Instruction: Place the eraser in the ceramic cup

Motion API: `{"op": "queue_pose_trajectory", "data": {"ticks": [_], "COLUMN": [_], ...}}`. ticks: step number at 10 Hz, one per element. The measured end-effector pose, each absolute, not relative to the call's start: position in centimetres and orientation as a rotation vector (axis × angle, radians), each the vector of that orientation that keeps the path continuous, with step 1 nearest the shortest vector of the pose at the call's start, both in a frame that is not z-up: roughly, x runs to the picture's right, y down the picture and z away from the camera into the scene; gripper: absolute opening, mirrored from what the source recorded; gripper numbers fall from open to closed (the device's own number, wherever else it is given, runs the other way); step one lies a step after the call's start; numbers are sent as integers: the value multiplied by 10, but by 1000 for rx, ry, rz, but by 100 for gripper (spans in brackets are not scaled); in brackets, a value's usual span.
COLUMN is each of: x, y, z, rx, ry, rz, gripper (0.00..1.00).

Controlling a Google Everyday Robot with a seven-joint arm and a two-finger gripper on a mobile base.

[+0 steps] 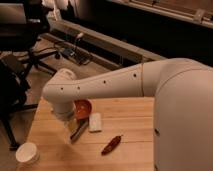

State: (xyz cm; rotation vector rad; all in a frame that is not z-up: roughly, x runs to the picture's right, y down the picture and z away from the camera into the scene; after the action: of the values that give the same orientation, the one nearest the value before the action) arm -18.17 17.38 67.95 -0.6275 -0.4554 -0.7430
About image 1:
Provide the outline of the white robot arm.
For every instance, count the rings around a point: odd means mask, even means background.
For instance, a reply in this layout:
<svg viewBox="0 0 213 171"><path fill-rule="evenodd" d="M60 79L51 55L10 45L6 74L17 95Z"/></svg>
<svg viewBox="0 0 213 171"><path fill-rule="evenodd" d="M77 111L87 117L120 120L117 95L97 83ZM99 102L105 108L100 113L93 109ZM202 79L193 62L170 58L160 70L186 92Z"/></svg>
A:
<svg viewBox="0 0 213 171"><path fill-rule="evenodd" d="M42 95L62 120L75 100L152 97L156 171L213 171L213 67L173 58L80 80L63 68Z"/></svg>

